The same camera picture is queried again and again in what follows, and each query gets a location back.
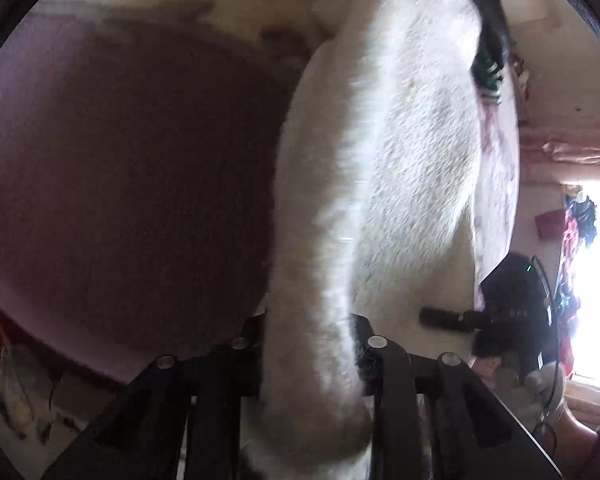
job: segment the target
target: white fur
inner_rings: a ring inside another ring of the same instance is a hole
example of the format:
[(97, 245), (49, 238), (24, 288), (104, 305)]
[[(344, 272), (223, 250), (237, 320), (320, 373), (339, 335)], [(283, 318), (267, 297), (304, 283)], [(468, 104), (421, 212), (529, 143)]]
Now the white fur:
[(420, 306), (472, 306), (478, 33), (470, 0), (354, 0), (302, 77), (278, 155), (251, 444), (269, 478), (366, 476), (352, 310), (414, 351)]

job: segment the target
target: black cable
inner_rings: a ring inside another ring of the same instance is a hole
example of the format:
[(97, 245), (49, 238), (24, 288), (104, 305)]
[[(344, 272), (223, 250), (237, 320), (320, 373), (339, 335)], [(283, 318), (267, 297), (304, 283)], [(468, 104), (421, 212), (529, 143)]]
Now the black cable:
[(59, 382), (60, 381), (58, 380), (57, 382), (51, 383), (51, 393), (49, 393), (49, 402), (48, 402), (49, 411), (51, 411), (51, 400), (54, 398), (54, 392), (56, 391), (56, 386), (58, 386)]
[(547, 428), (549, 430), (549, 432), (551, 433), (551, 436), (554, 438), (554, 444), (552, 445), (551, 453), (549, 453), (549, 457), (553, 458), (555, 455), (555, 450), (558, 449), (558, 434), (556, 433), (554, 428), (550, 424), (547, 424), (546, 422), (538, 422), (536, 424), (535, 428), (533, 428), (533, 430), (531, 431), (531, 435), (533, 435), (533, 437), (537, 440), (539, 436), (536, 436), (536, 433), (542, 427)]
[(531, 258), (531, 264), (536, 268), (536, 272), (542, 278), (542, 287), (546, 293), (547, 298), (549, 299), (549, 306), (551, 307), (551, 325), (554, 329), (555, 336), (555, 370), (554, 370), (554, 384), (551, 387), (551, 394), (549, 395), (549, 399), (546, 402), (544, 410), (548, 410), (551, 406), (551, 403), (554, 400), (555, 391), (558, 385), (558, 373), (560, 372), (560, 336), (558, 334), (558, 315), (555, 307), (555, 298), (551, 294), (551, 286), (549, 285), (549, 279), (547, 278), (546, 271), (544, 270), (544, 266), (542, 262), (538, 259), (537, 256), (533, 256)]

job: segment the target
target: white wall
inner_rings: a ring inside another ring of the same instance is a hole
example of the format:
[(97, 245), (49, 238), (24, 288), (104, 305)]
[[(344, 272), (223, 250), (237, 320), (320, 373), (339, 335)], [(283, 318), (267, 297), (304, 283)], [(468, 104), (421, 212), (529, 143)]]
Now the white wall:
[(529, 126), (600, 128), (600, 42), (565, 0), (502, 0), (531, 72)]
[(536, 228), (536, 215), (563, 207), (564, 193), (560, 184), (520, 185), (510, 250), (526, 256), (537, 256), (546, 270), (552, 289), (558, 277), (562, 241), (541, 240)]

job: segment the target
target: black metal frame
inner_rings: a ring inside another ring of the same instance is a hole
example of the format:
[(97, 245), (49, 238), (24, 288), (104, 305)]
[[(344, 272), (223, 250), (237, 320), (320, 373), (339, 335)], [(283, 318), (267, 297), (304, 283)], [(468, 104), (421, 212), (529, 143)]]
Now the black metal frame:
[[(187, 431), (186, 480), (240, 478), (240, 400), (256, 397), (264, 316), (239, 344), (152, 363), (48, 469), (43, 480), (173, 480)], [(352, 316), (359, 367), (374, 396), (371, 480), (423, 478), (416, 394), (424, 394), (436, 480), (561, 478), (549, 457), (454, 354), (427, 359), (374, 335)]]

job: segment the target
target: metal bolt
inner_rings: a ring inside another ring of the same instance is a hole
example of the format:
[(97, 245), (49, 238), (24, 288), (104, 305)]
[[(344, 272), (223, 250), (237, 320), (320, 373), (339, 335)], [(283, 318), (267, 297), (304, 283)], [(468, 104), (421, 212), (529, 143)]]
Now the metal bolt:
[(174, 364), (176, 364), (176, 359), (174, 359), (172, 355), (161, 355), (155, 360), (155, 365), (160, 368), (160, 370), (168, 370)]
[(234, 350), (244, 350), (249, 346), (249, 342), (245, 337), (237, 337), (233, 341), (231, 341), (231, 348)]
[(371, 348), (384, 348), (386, 346), (386, 339), (381, 335), (373, 335), (367, 341), (366, 344)]
[(442, 362), (447, 366), (458, 366), (462, 362), (462, 359), (458, 354), (445, 352), (442, 354)]

